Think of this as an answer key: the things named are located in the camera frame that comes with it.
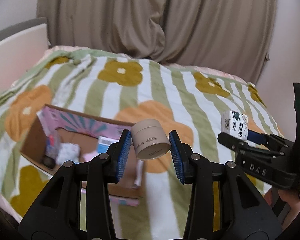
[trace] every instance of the curtain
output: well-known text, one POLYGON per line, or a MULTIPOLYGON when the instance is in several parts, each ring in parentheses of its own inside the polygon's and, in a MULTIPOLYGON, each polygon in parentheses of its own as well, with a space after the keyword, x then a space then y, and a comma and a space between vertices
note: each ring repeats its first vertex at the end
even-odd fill
POLYGON ((276 0, 38 0, 52 45, 214 68, 256 82, 276 0))

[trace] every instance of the blanket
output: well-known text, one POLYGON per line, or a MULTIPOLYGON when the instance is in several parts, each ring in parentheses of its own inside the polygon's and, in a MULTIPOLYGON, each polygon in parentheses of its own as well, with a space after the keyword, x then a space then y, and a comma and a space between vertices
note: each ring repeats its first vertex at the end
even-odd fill
MULTIPOLYGON (((221 114, 228 109, 245 113, 251 130, 281 135, 251 83, 100 50, 58 50, 0 95, 0 192, 21 216, 50 178, 19 152, 44 104, 127 122, 157 119, 167 134, 177 130, 194 152, 218 163, 234 159, 234 152, 217 141, 221 114)), ((261 193, 269 188, 250 179, 261 193)), ((170 153, 147 162, 144 183, 146 194, 139 206, 111 203, 117 237, 181 238, 191 185, 180 184, 170 153)), ((214 230, 218 221, 215 208, 214 230)), ((85 194, 81 229, 85 230, 85 194)))

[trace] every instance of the open cardboard box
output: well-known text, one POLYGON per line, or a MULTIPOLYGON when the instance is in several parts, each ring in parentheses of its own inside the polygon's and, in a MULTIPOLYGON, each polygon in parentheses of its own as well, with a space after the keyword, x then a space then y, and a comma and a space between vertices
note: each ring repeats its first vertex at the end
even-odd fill
MULTIPOLYGON (((105 124, 115 124, 116 127, 118 127, 119 131, 120 129, 129 129, 134 124, 129 122, 121 122, 116 120, 111 120, 107 118, 102 117, 96 117, 88 114, 83 114, 75 111, 71 111, 68 109, 52 106, 52 105, 46 105, 50 109, 56 109, 59 111, 62 111, 63 113, 70 113, 73 115, 77 115, 84 118, 89 118, 96 120, 98 122, 102 122, 105 124)), ((54 175, 54 173, 59 169, 59 165, 56 165, 54 169, 49 169, 45 165, 42 164, 42 158, 45 154, 46 149, 46 134, 44 131, 44 127, 42 126, 42 121, 40 121, 40 115, 37 115, 29 132, 28 135, 23 143, 23 146, 21 148, 21 154, 23 157, 25 157, 27 160, 29 160, 31 163, 39 167, 40 169, 46 171, 47 173, 54 175)), ((84 162, 83 155, 85 153, 90 153, 94 151, 98 144, 98 139, 94 138, 92 135, 89 134, 83 134, 79 132, 69 131, 65 130, 63 128, 56 128, 56 131, 60 135, 61 142, 69 142, 78 144, 80 146, 80 156, 79 161, 84 162)), ((128 160, 126 164, 126 168, 124 171, 124 175, 121 178, 120 182, 118 184, 108 184, 109 194, 119 197, 127 197, 127 198, 139 198, 143 197, 144 195, 144 171, 145 171, 145 163, 143 165, 142 169, 142 180, 141 180, 141 186, 135 187, 134 181, 136 179, 136 166, 137 166, 137 158, 136 154, 134 152, 133 146, 130 147, 130 152, 128 155, 128 160)))

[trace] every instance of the gray headboard trim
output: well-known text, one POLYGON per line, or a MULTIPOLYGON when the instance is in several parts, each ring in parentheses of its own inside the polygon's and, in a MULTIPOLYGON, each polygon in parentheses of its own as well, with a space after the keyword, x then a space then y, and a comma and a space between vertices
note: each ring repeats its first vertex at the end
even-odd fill
POLYGON ((35 18, 31 19, 25 22, 21 22, 15 25, 12 25, 8 28, 5 28, 0 31, 0 41, 4 40, 5 38, 8 38, 9 36, 21 32, 23 30, 26 30, 28 28, 40 25, 40 24, 47 24, 47 19, 45 17, 35 18))

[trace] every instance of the white flower center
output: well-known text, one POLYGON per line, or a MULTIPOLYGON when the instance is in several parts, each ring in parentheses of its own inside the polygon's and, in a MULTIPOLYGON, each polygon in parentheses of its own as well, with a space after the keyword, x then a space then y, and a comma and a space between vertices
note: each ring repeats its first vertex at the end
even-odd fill
POLYGON ((22 111, 23 114, 29 115, 31 114, 31 106, 25 107, 22 111))
POLYGON ((117 72, 120 73, 120 74, 125 74, 126 69, 125 68, 118 68, 117 72))

